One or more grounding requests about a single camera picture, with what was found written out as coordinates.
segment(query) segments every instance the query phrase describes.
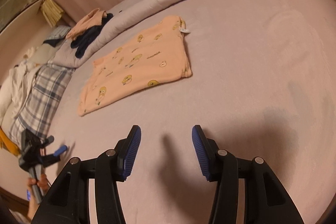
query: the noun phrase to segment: gray striped cloth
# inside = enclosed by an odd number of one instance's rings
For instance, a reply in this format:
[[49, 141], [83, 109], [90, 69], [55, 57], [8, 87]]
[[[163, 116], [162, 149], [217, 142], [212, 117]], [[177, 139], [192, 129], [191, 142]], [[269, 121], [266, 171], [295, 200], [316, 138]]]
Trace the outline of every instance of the gray striped cloth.
[[41, 139], [47, 137], [51, 121], [73, 72], [74, 69], [51, 62], [37, 72], [26, 105], [16, 117], [8, 136], [18, 147], [21, 148], [21, 134], [26, 128]]

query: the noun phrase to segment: peach garment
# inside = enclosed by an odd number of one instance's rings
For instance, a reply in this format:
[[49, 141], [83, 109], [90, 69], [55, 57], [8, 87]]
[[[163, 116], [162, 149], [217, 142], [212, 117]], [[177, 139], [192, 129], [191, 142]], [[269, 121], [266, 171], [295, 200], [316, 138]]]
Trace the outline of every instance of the peach garment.
[[75, 40], [79, 35], [93, 26], [101, 25], [101, 19], [106, 17], [106, 12], [100, 8], [94, 9], [83, 17], [70, 32], [68, 32], [66, 39]]
[[83, 116], [136, 91], [192, 75], [184, 50], [185, 22], [167, 16], [128, 43], [93, 62], [82, 90], [78, 114]]

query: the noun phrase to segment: mattress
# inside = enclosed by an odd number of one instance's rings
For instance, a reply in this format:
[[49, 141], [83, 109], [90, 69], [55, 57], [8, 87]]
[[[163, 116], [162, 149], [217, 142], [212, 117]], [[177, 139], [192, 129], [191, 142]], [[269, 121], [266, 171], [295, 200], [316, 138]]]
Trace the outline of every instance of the mattress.
[[[123, 12], [110, 27], [141, 1], [114, 7], [111, 12]], [[121, 31], [73, 74], [49, 131], [55, 142], [48, 152], [61, 144], [71, 149], [46, 170], [49, 180], [71, 156], [95, 158], [137, 124], [142, 142], [133, 171], [118, 183], [126, 222], [207, 223], [216, 185], [202, 176], [194, 151], [191, 129], [200, 124], [236, 157], [264, 158], [304, 222], [316, 223], [336, 193], [335, 14], [334, 0], [183, 0], [162, 7]], [[179, 15], [191, 31], [185, 46], [193, 76], [79, 117], [93, 60], [167, 15]], [[109, 34], [109, 27], [102, 32]], [[89, 196], [96, 223], [92, 185]], [[243, 217], [240, 210], [238, 223]]]

